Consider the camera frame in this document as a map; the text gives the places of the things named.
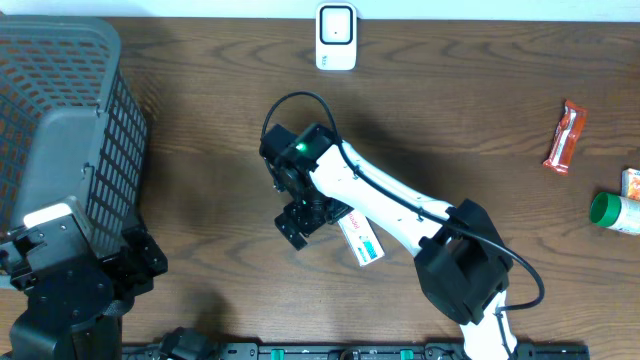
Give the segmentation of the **white Panadol box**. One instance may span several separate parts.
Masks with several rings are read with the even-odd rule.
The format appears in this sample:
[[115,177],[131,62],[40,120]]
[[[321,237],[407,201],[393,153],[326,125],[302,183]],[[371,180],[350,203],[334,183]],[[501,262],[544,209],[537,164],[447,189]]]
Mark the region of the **white Panadol box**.
[[359,211],[352,210],[338,224],[360,267],[365,267],[385,256],[385,252],[369,220]]

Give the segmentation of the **red Top chocolate bar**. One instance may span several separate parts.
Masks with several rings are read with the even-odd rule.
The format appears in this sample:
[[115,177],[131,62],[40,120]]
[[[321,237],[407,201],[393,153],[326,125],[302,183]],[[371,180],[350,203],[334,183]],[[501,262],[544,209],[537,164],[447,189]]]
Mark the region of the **red Top chocolate bar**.
[[560,175],[568,174],[587,116],[585,108],[570,100],[564,102],[564,113],[556,127],[548,158],[542,163],[545,168]]

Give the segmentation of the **green lid white bottle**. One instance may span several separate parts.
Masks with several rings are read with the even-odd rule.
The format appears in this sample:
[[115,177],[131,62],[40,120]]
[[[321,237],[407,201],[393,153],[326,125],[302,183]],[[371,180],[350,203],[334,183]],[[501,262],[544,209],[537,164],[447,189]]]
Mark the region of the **green lid white bottle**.
[[601,192],[593,200],[590,221],[600,227],[630,234],[639,234],[639,202]]

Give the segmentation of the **orange tissue pack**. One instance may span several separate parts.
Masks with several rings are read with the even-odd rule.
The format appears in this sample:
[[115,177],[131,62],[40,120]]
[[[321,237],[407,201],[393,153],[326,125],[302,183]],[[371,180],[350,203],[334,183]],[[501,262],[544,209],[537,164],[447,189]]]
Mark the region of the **orange tissue pack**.
[[622,171],[621,195],[634,201],[640,201],[639,170],[628,168]]

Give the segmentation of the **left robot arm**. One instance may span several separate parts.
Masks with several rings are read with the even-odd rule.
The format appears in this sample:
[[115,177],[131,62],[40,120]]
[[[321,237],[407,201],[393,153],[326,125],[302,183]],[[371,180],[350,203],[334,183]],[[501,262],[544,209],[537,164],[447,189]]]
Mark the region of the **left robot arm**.
[[27,308],[10,333],[9,359],[119,359],[122,318],[151,291],[168,260],[131,210],[114,254],[99,258],[74,215],[20,226],[1,239],[1,268]]

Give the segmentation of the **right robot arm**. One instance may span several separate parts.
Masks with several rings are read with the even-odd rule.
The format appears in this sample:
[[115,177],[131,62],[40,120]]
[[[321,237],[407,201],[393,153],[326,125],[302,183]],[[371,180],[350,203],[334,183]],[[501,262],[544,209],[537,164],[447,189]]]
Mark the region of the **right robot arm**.
[[367,264],[383,255],[372,230],[378,225],[412,256],[425,297],[460,326],[464,356],[515,358],[506,318],[513,259],[481,206],[453,206],[409,188],[320,124],[300,135],[276,125],[262,134],[259,153],[276,189],[292,197],[275,225],[295,249],[320,227],[339,224]]

